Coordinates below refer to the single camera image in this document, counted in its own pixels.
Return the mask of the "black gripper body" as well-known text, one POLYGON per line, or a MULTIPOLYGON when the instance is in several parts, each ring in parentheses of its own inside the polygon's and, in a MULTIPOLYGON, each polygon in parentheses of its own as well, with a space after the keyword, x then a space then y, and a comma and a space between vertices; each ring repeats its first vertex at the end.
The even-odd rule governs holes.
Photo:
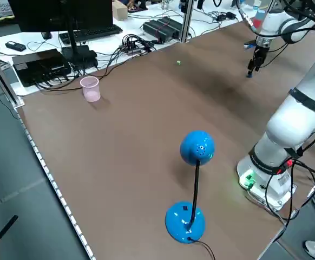
POLYGON ((255 56, 257 59, 265 59, 268 53, 268 48, 256 46, 255 56))

